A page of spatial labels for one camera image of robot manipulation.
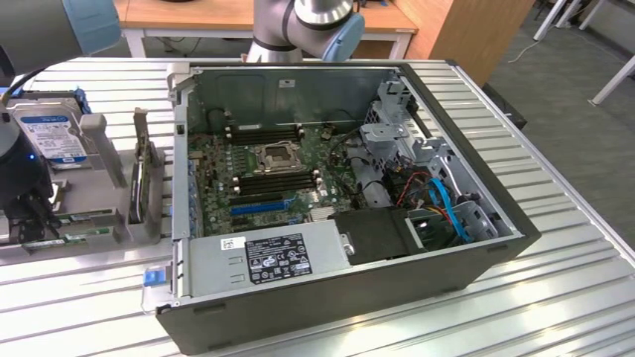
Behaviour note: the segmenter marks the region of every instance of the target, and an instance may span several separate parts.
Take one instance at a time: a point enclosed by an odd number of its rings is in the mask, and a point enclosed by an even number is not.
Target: blue latch
[[[143,274],[143,286],[156,286],[166,284],[166,270],[150,270]]]

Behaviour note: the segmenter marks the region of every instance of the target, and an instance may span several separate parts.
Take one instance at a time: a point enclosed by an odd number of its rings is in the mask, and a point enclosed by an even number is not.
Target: computer component
[[[144,306],[183,353],[463,289],[538,238],[408,65],[192,65],[172,85],[175,254]]]

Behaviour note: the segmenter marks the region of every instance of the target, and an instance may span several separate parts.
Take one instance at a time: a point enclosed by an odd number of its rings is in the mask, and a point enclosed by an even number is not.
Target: table leg
[[[581,30],[585,30],[587,28],[589,23],[591,22],[591,19],[594,18],[599,8],[605,5],[605,3],[606,3],[606,0],[599,0],[598,1],[598,4],[595,4],[594,10],[591,10],[587,18],[585,19],[583,23],[579,26]]]
[[[396,41],[394,43],[394,48],[390,51],[390,59],[391,60],[402,60],[406,57],[406,51],[408,50],[410,39],[412,38],[411,33],[402,33],[396,37]]]
[[[631,58],[629,63],[626,63],[625,67],[622,67],[618,74],[615,74],[615,77],[606,84],[605,88],[602,88],[602,91],[599,91],[598,95],[595,95],[594,99],[591,99],[593,104],[599,105],[605,101],[606,97],[609,97],[609,94],[611,94],[611,92],[615,90],[615,87],[618,87],[619,83],[622,83],[633,71],[635,71],[635,56]]]
[[[541,25],[541,28],[538,29],[537,34],[534,35],[534,40],[541,41],[545,38],[545,35],[547,34],[547,30],[566,2],[567,0],[558,0],[558,2],[555,3],[554,8],[547,15],[547,18],[545,19],[543,24]]]
[[[128,41],[130,55],[132,57],[146,58],[146,48],[143,47],[143,29],[126,28],[123,33],[126,40]]]
[[[565,24],[567,23],[569,21],[569,18],[571,17],[571,15],[574,14],[574,10],[578,9],[578,5],[579,5],[579,2],[582,0],[574,0],[570,5],[569,5],[569,8],[567,8],[567,11],[565,11],[565,14],[561,16],[559,20],[558,20],[558,23],[555,24],[555,26],[558,28],[563,28],[565,27]]]

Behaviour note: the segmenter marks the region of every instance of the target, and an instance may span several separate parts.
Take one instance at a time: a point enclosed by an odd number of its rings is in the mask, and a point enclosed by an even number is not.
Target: gray floor
[[[530,14],[490,84],[525,115],[538,149],[635,247],[635,81],[627,79],[601,106],[587,102],[623,62],[577,28],[554,28],[521,61],[507,63],[534,43],[539,25]]]

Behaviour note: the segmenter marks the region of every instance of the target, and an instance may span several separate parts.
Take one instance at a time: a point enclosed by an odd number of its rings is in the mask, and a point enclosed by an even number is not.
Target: wooden table
[[[144,37],[251,38],[254,0],[118,0],[123,33],[132,57],[146,57]],[[363,40],[394,42],[390,59],[404,58],[416,26],[392,3],[376,2],[362,9]]]

